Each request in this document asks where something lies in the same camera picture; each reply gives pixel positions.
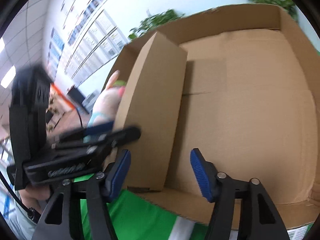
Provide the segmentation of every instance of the cardboard box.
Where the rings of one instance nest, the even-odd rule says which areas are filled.
[[[184,53],[178,46],[188,52],[185,70]],[[161,80],[170,89],[154,86],[152,93],[161,98],[157,102],[147,90],[151,79],[158,84],[161,68],[167,71]],[[287,228],[316,219],[320,212],[320,58],[283,9],[230,5],[170,22],[126,45],[110,74],[117,69],[128,86],[116,128],[141,122],[144,136],[127,146],[133,165],[126,187],[161,190],[138,195],[207,224],[214,204],[201,197],[189,161],[191,149],[199,148],[218,171],[245,181],[259,178]],[[185,75],[182,97],[179,75]],[[156,125],[151,115],[157,116]],[[153,131],[158,129],[162,135],[169,131],[161,155],[158,149],[163,141]],[[233,228],[239,223],[239,207],[236,202]]]

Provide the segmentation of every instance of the fluorescent light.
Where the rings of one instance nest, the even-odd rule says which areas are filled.
[[[1,37],[1,39],[0,39],[0,52],[4,49],[4,46],[5,46],[5,44],[4,44],[3,38]]]
[[[16,68],[15,66],[12,66],[9,69],[9,71],[6,73],[4,78],[2,79],[0,85],[3,86],[4,88],[7,88],[15,76],[16,76]]]

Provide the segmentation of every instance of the plush toy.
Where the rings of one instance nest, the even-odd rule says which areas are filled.
[[[124,94],[124,82],[118,81],[120,71],[115,71],[108,80],[106,88],[101,92],[93,105],[92,116],[88,126],[113,121]]]

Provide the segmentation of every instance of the orange strip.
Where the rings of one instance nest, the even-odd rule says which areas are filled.
[[[54,83],[51,83],[51,87],[57,92],[57,94],[65,101],[68,106],[70,106],[72,109],[76,109],[76,107],[68,100],[68,98],[64,96],[64,94],[62,94],[60,89]]]

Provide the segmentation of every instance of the light blue wall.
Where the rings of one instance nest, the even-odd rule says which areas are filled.
[[[123,34],[128,36],[130,29],[139,26],[140,21],[148,16],[147,11],[156,14],[173,8],[187,16],[217,6],[245,2],[247,0],[107,0],[103,8],[112,17]],[[320,50],[320,40],[315,31],[301,12],[299,12],[299,16],[301,28],[314,46]],[[89,77],[79,86],[80,90],[85,95],[94,90],[100,90],[112,64],[109,62]]]

